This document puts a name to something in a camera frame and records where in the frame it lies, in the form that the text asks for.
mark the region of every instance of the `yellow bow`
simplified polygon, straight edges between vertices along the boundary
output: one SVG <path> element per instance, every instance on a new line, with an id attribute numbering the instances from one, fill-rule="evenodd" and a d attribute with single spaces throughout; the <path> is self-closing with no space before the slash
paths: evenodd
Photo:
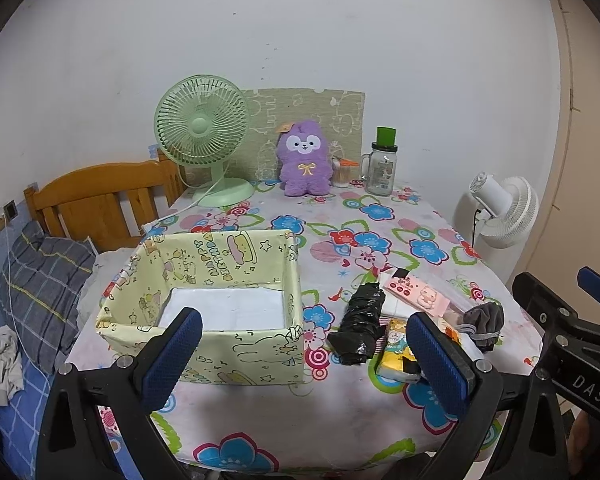
<path id="1" fill-rule="evenodd" d="M 312 175 L 313 173 L 311 173 L 311 170 L 313 168 L 315 168 L 315 163 L 313 162 L 311 164 L 298 164 L 298 170 L 304 170 L 302 176 Z"/>

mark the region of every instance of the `stuffed animal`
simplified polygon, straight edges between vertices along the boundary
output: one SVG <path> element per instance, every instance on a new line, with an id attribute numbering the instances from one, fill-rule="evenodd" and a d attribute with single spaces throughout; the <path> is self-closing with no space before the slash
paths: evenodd
<path id="1" fill-rule="evenodd" d="M 318 123 L 302 121 L 291 126 L 280 135 L 276 154 L 282 162 L 280 180 L 285 183 L 286 196 L 329 193 L 333 168 L 327 139 Z"/>

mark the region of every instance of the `beige door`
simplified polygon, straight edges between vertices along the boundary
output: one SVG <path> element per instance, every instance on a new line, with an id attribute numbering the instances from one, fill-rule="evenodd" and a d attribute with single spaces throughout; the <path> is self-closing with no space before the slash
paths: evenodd
<path id="1" fill-rule="evenodd" d="M 600 23 L 582 0 L 554 2 L 562 85 L 571 83 L 571 103 L 561 114 L 566 150 L 560 154 L 558 141 L 556 151 L 564 155 L 562 173 L 554 160 L 555 197 L 526 270 L 580 317 L 600 324 L 600 305 L 576 283 L 583 266 L 600 273 Z"/>

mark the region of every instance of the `black cable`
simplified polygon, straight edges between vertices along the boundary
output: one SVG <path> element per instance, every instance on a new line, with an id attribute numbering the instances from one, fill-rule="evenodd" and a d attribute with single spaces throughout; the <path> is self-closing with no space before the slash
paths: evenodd
<path id="1" fill-rule="evenodd" d="M 473 246 L 474 246 L 474 244 L 475 244 L 475 225 L 478 223 L 478 222 L 476 221 L 475 217 L 476 217 L 476 216 L 478 216 L 478 213 L 479 213 L 479 212 L 480 212 L 480 210 L 479 210 L 479 209 L 476 209 L 476 210 L 475 210 L 475 213 L 474 213 L 474 230 L 473 230 L 473 231 L 472 231 L 472 233 L 471 233 L 471 247 L 473 247 Z"/>

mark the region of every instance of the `fan stand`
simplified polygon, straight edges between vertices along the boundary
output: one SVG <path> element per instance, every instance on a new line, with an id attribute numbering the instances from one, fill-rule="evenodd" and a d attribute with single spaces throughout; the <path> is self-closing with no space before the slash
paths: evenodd
<path id="1" fill-rule="evenodd" d="M 215 183 L 213 190 L 206 191 Z M 222 162 L 211 166 L 211 182 L 203 184 L 193 193 L 193 202 L 204 207 L 222 207 L 247 200 L 254 192 L 253 186 L 243 178 L 225 177 Z"/>

